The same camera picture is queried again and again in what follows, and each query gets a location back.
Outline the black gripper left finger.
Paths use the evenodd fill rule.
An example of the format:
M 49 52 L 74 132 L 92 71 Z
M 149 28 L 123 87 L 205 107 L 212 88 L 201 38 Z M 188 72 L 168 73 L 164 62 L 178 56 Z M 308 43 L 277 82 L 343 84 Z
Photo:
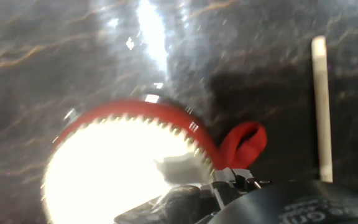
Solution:
M 226 168 L 214 173 L 211 184 L 182 185 L 118 215 L 118 224 L 198 223 L 212 217 L 235 196 L 235 175 Z

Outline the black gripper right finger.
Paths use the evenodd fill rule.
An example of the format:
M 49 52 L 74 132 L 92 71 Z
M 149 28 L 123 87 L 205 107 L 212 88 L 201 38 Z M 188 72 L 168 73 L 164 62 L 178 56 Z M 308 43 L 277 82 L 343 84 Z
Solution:
M 269 180 L 256 179 L 247 169 L 234 169 L 233 174 L 234 186 L 239 190 L 257 190 L 271 184 Z

